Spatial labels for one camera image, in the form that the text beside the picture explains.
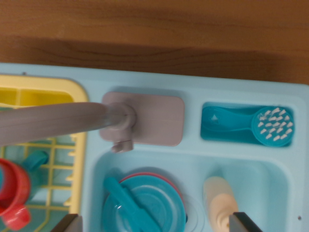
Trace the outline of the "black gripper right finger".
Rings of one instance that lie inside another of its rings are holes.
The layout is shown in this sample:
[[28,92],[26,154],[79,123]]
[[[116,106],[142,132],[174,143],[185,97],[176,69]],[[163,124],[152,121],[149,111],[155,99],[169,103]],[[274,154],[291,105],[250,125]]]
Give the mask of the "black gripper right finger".
[[234,212],[229,216],[230,232],[262,232],[262,230],[244,212]]

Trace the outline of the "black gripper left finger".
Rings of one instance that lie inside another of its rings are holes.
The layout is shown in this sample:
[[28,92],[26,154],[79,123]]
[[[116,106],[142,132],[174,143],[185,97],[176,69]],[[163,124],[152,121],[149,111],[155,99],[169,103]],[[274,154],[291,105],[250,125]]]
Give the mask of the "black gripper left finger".
[[51,232],[82,232],[83,218],[78,214],[67,214]]

